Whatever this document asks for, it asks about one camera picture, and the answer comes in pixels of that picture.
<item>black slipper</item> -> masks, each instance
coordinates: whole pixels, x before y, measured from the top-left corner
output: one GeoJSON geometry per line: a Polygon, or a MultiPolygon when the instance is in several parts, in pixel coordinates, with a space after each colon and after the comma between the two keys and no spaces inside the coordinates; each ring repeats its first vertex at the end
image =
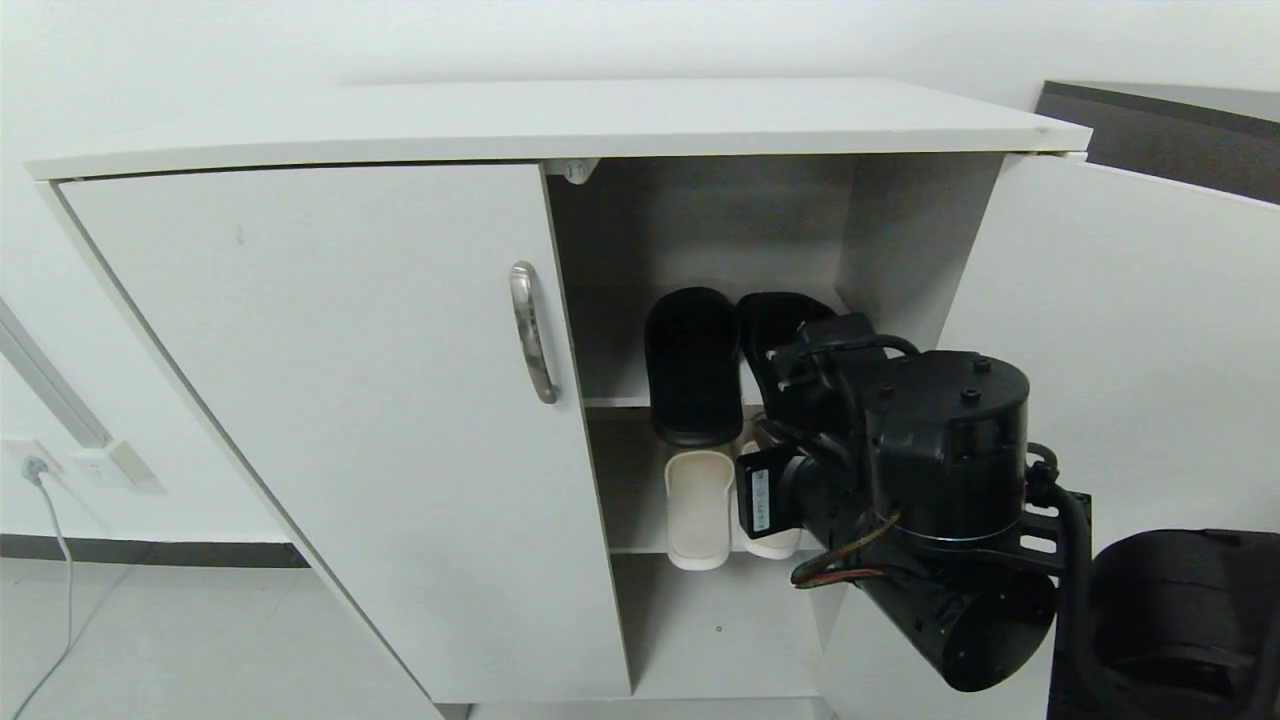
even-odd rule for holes
{"type": "Polygon", "coordinates": [[[714,447],[742,432],[737,379],[739,320],[727,297],[705,287],[654,304],[644,329],[653,430],[676,447],[714,447]]]}
{"type": "Polygon", "coordinates": [[[835,315],[831,307],[799,292],[756,292],[739,300],[742,355],[760,386],[769,419],[810,432],[840,423],[844,407],[838,397],[817,383],[780,389],[777,369],[764,357],[769,350],[792,342],[800,325],[835,315]]]}

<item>wall outlet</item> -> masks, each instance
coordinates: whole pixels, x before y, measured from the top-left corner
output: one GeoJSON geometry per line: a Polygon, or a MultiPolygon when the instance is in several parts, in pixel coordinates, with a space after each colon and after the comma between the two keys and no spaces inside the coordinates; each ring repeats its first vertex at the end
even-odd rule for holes
{"type": "Polygon", "coordinates": [[[22,471],[22,464],[27,461],[28,457],[40,457],[49,465],[50,475],[60,475],[63,466],[54,460],[54,456],[45,450],[45,446],[40,445],[40,441],[35,438],[4,438],[0,439],[0,455],[4,455],[5,465],[10,468],[18,468],[22,471]]]}
{"type": "Polygon", "coordinates": [[[119,439],[111,441],[106,447],[77,450],[72,452],[72,460],[100,487],[132,489],[138,483],[155,479],[138,454],[119,439]]]}

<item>slipper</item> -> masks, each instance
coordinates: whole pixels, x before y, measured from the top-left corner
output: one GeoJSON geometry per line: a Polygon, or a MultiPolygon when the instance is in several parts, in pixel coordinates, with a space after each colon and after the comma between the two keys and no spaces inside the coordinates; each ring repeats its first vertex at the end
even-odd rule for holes
{"type": "Polygon", "coordinates": [[[710,288],[678,290],[649,311],[649,418],[667,445],[717,447],[742,432],[737,334],[733,304],[710,288]]]}
{"type": "Polygon", "coordinates": [[[831,307],[797,292],[755,292],[737,301],[742,355],[771,420],[805,432],[842,427],[845,410],[838,396],[819,383],[780,389],[782,378],[765,357],[768,351],[794,342],[805,323],[835,315],[831,307]]]}
{"type": "MultiPolygon", "coordinates": [[[[742,452],[740,455],[750,455],[758,452],[760,446],[754,441],[749,441],[742,445],[742,452]]],[[[769,560],[786,560],[795,555],[797,547],[800,547],[800,529],[782,530],[781,533],[773,533],[772,536],[764,536],[763,538],[751,539],[746,536],[746,530],[742,529],[741,518],[735,512],[733,516],[733,538],[742,544],[742,547],[755,555],[756,557],[767,557],[769,560]]]]}
{"type": "Polygon", "coordinates": [[[667,557],[676,568],[714,570],[728,560],[735,474],[733,459],[718,450],[682,451],[667,461],[667,557]]]}

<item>white slipper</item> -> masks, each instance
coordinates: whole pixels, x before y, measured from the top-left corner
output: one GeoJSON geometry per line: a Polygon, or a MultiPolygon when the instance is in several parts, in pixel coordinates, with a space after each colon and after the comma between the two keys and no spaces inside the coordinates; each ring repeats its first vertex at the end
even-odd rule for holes
{"type": "Polygon", "coordinates": [[[713,570],[728,560],[733,459],[716,450],[667,461],[667,557],[681,570],[713,570]]]}
{"type": "MultiPolygon", "coordinates": [[[[740,455],[750,455],[760,450],[754,441],[748,441],[742,443],[742,451],[740,455]]],[[[795,555],[797,547],[800,547],[800,529],[782,530],[781,533],[773,533],[772,536],[764,536],[763,538],[751,539],[746,537],[746,530],[742,529],[737,512],[733,514],[733,534],[742,541],[742,547],[758,557],[767,557],[769,560],[786,560],[795,555]]]]}

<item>cabinet top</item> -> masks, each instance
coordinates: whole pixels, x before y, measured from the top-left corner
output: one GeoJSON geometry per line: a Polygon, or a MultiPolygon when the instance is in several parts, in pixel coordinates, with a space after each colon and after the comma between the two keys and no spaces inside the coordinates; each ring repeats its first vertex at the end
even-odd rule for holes
{"type": "Polygon", "coordinates": [[[1092,131],[881,78],[338,87],[27,163],[36,179],[549,158],[1084,150],[1092,131]]]}

